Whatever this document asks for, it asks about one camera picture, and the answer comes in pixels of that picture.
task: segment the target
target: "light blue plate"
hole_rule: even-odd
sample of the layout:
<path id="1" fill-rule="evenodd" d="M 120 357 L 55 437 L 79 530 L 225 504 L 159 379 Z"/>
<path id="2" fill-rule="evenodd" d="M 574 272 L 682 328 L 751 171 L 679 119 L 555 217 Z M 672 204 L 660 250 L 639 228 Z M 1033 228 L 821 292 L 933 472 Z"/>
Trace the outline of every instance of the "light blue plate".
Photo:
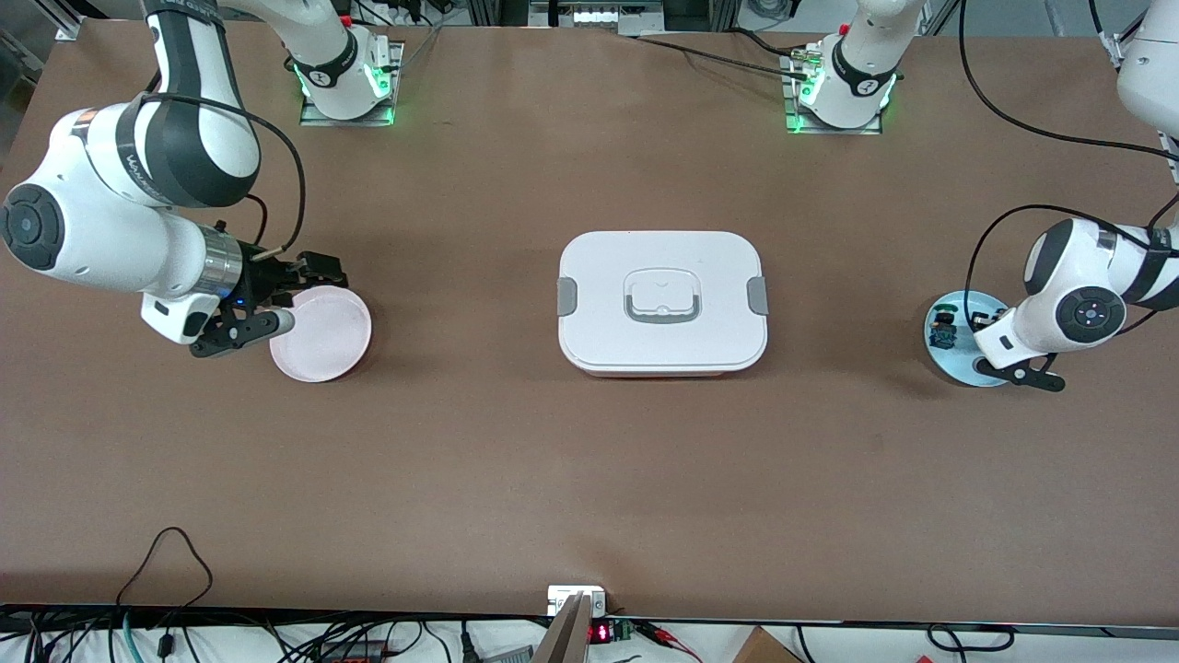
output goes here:
<path id="1" fill-rule="evenodd" d="M 957 309 L 957 313 L 954 314 L 957 336 L 954 347 L 948 350 L 929 344 L 929 326 L 934 323 L 934 316 L 938 313 L 935 309 L 943 304 L 950 304 Z M 977 290 L 970 290 L 969 304 L 971 314 L 982 311 L 987 315 L 995 315 L 999 309 L 1007 308 L 1003 302 Z M 926 314 L 926 327 L 922 329 L 922 343 L 929 350 L 929 357 L 934 360 L 934 363 L 959 382 L 971 387 L 999 387 L 1007 383 L 1006 380 L 990 378 L 974 369 L 974 362 L 982 357 L 982 352 L 974 342 L 974 334 L 970 333 L 970 326 L 967 324 L 966 311 L 962 310 L 962 290 L 942 295 L 929 308 L 929 313 Z"/>

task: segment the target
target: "round black joint cap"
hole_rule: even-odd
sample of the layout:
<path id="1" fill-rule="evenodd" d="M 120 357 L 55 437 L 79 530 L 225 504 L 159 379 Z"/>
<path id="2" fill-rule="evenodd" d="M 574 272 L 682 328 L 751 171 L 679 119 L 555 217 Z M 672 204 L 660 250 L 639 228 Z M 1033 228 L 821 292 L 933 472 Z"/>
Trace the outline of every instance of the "round black joint cap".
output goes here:
<path id="1" fill-rule="evenodd" d="M 13 189 L 0 209 L 0 236 L 20 262 L 40 271 L 53 269 L 65 239 L 53 193 L 35 184 Z"/>
<path id="2" fill-rule="evenodd" d="M 1125 321 L 1126 306 L 1105 288 L 1078 288 L 1056 304 L 1056 324 L 1078 343 L 1095 343 L 1113 336 Z"/>

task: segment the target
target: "white plastic container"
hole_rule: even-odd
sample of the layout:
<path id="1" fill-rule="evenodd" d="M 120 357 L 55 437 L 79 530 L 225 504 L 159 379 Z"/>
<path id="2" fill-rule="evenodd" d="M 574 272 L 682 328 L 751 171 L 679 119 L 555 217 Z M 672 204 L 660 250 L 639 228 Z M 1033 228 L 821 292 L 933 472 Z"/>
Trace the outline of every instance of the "white plastic container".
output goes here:
<path id="1" fill-rule="evenodd" d="M 558 336 L 591 375 L 749 368 L 765 352 L 768 314 L 762 261 L 732 232 L 587 232 L 561 254 Z"/>

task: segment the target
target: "brown table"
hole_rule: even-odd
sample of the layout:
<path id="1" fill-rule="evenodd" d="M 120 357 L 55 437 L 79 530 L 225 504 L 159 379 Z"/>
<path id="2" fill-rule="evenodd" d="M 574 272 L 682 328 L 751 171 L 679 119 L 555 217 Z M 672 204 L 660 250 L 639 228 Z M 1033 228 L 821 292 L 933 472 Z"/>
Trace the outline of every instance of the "brown table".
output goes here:
<path id="1" fill-rule="evenodd" d="M 444 29 L 395 127 L 299 129 L 278 40 L 230 38 L 248 106 L 307 162 L 301 247 L 343 257 L 373 348 L 320 386 L 265 348 L 197 361 L 138 297 L 2 257 L 4 600 L 108 602 L 178 524 L 216 571 L 206 604 L 535 612 L 549 583 L 592 582 L 632 615 L 1179 625 L 1177 319 L 1061 357 L 1056 395 L 956 387 L 921 341 L 995 216 L 1144 223 L 1174 190 L 1159 159 L 1000 122 L 950 39 L 914 42 L 884 136 L 801 137 L 772 77 L 572 29 Z M 735 35 L 678 39 L 772 64 Z M 971 48 L 1017 117 L 1154 144 L 1095 40 Z M 151 57 L 139 24 L 57 46 L 4 188 L 58 117 L 131 98 Z M 263 143 L 278 238 L 294 169 Z M 256 215 L 192 216 L 250 236 Z M 1002 228 L 976 284 L 1017 300 L 1056 218 Z M 558 257 L 594 229 L 752 241 L 762 361 L 683 381 L 571 366 Z M 173 540 L 131 598 L 200 580 Z"/>

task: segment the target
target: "pink plate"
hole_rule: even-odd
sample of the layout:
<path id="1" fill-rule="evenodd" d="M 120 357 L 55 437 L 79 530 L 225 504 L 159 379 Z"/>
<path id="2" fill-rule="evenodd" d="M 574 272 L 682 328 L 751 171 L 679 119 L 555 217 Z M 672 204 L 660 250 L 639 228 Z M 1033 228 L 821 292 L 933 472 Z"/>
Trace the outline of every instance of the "pink plate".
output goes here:
<path id="1" fill-rule="evenodd" d="M 270 340 L 278 369 L 302 382 L 348 373 L 373 339 L 373 317 L 356 293 L 320 285 L 295 295 L 295 328 Z"/>

